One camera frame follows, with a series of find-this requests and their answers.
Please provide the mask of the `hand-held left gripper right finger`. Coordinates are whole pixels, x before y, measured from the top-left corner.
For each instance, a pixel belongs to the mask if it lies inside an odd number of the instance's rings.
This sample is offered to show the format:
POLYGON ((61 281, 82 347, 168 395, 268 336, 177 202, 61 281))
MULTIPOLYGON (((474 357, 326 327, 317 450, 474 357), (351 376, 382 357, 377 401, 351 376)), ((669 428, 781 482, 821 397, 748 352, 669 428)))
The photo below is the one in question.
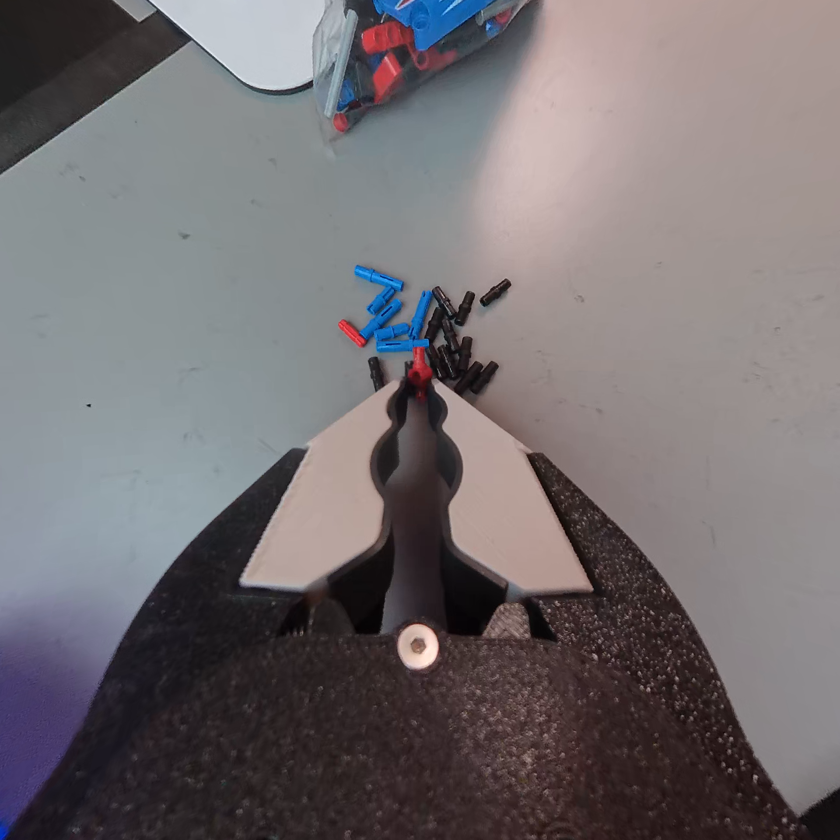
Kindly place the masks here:
POLYGON ((537 601, 594 594, 594 583, 531 461, 532 451, 447 387, 430 387, 428 419, 446 486, 440 579, 448 631, 479 636, 505 604, 549 636, 537 601))

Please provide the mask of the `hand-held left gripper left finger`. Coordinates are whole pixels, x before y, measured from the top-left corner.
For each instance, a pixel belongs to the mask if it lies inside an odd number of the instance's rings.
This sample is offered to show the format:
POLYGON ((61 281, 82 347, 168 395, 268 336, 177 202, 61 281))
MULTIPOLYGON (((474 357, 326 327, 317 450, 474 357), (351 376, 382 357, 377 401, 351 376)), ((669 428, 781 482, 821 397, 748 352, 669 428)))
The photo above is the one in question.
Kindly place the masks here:
POLYGON ((387 480, 398 466, 406 381, 393 381, 308 442, 239 579, 314 608, 339 603, 360 634, 382 630, 394 572, 387 480))

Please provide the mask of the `pile of small toy pins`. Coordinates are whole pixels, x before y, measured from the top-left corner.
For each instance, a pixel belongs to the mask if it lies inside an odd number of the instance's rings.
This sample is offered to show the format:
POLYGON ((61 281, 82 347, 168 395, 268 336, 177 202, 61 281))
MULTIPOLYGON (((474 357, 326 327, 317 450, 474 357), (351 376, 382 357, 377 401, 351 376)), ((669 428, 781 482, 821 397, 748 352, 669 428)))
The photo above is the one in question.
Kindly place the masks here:
POLYGON ((397 276, 359 264, 352 275, 373 288, 372 299, 362 316, 340 320, 338 329, 353 347, 369 352, 375 390, 384 387, 385 357, 393 355, 402 359, 405 387, 415 396, 406 374, 417 342, 427 345, 427 363, 433 371, 427 395, 432 385, 441 384, 457 396, 477 396, 501 372, 499 360, 480 347, 480 316, 509 293, 508 278, 478 293, 468 286, 454 292, 440 283, 412 289, 397 276))

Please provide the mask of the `grey desk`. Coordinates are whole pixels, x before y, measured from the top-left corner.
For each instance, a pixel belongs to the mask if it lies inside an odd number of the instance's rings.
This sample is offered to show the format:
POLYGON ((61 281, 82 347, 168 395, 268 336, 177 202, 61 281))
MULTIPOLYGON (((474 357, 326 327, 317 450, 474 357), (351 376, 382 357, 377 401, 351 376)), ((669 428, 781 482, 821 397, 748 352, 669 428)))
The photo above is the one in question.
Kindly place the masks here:
POLYGON ((479 407, 838 787, 838 2, 534 2, 331 143, 185 45, 2 174, 2 820, 165 569, 371 390, 337 330, 508 277, 479 407))

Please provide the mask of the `white monitor stand base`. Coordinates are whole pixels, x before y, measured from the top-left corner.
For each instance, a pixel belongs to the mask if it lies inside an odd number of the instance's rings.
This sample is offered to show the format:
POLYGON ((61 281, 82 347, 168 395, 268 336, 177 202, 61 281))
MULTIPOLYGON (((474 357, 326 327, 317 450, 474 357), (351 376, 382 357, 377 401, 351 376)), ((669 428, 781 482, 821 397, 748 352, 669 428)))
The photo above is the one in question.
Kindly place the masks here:
POLYGON ((312 41, 325 1, 152 1, 249 88, 286 93, 312 83, 312 41))

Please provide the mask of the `large bag of toy bricks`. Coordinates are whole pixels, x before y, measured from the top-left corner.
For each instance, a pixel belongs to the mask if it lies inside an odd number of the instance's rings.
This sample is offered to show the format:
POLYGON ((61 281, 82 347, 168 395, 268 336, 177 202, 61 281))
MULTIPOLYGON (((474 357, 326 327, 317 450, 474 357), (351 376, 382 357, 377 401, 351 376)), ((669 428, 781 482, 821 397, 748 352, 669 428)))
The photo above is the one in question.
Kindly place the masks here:
POLYGON ((488 49, 537 2, 330 1, 311 41, 320 138, 334 145, 488 49))

